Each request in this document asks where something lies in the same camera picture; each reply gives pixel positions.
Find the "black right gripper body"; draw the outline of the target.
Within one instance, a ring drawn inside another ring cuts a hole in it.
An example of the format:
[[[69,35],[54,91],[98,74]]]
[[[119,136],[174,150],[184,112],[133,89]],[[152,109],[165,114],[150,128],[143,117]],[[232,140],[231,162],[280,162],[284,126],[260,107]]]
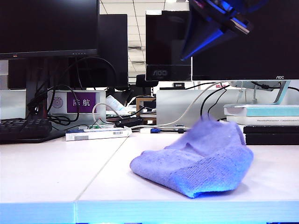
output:
[[[236,14],[236,0],[190,0],[189,10],[189,29],[206,24],[236,29],[232,21]]]

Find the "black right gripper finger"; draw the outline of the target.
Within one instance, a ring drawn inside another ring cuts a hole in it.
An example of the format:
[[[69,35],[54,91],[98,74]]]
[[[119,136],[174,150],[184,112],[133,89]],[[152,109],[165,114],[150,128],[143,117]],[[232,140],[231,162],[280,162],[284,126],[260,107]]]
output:
[[[204,12],[190,9],[189,25],[185,35],[180,59],[186,60],[218,44],[225,30],[214,18]]]

